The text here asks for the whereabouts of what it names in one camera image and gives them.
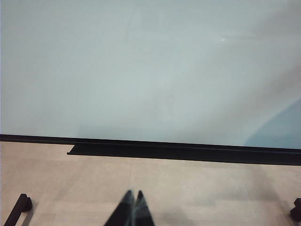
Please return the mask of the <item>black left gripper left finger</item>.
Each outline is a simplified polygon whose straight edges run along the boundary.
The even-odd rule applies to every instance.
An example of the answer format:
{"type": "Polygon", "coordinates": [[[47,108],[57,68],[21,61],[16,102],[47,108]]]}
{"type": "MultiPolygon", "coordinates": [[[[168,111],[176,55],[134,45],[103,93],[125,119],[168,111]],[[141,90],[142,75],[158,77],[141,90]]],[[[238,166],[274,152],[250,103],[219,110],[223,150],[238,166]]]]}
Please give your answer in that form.
{"type": "Polygon", "coordinates": [[[132,224],[132,210],[134,204],[134,195],[132,190],[128,190],[115,210],[112,212],[105,226],[130,226],[132,224]]]}

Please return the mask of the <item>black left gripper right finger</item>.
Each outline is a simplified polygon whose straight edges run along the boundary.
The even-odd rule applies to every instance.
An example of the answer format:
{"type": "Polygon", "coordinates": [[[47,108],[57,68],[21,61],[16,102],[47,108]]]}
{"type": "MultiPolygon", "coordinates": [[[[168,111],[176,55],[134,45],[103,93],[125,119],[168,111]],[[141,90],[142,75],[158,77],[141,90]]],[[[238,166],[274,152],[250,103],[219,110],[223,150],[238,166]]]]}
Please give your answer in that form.
{"type": "Polygon", "coordinates": [[[138,192],[138,196],[133,207],[133,225],[155,226],[148,204],[141,190],[138,192]]]}

